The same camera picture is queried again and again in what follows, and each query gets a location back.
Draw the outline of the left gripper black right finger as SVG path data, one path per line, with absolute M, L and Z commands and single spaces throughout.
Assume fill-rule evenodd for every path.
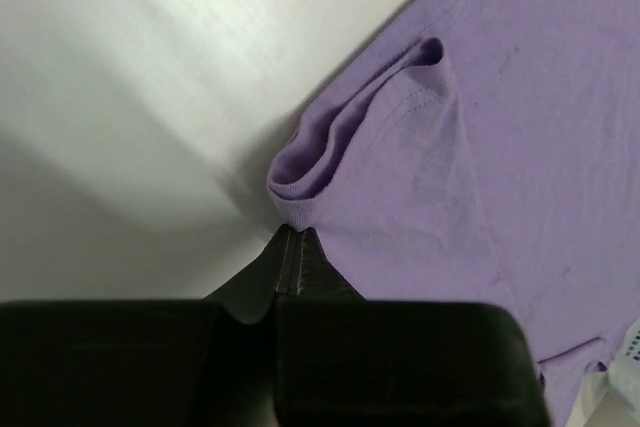
M 282 426 L 546 426 L 523 331 L 485 303 L 372 301 L 313 230 L 280 228 L 274 407 Z

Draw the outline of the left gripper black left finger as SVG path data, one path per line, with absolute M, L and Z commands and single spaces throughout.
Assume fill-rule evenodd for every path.
M 5 426 L 208 426 L 269 369 L 293 232 L 202 299 L 1 306 Z

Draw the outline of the lilac t shirt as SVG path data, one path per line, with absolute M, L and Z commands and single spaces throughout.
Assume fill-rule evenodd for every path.
M 639 0 L 415 0 L 267 186 L 363 296 L 511 312 L 563 426 L 639 315 Z

